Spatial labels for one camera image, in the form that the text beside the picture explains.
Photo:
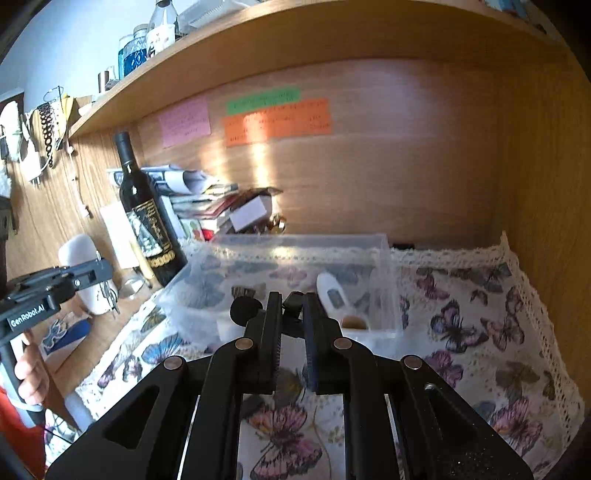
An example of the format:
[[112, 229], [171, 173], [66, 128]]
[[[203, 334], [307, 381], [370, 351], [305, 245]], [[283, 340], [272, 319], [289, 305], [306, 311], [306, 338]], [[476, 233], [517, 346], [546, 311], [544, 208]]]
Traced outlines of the person left hand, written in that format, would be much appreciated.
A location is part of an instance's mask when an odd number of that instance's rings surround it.
[[23, 344], [23, 354], [14, 369], [20, 381], [18, 393], [28, 405], [42, 404], [49, 392], [50, 379], [30, 330], [24, 332]]

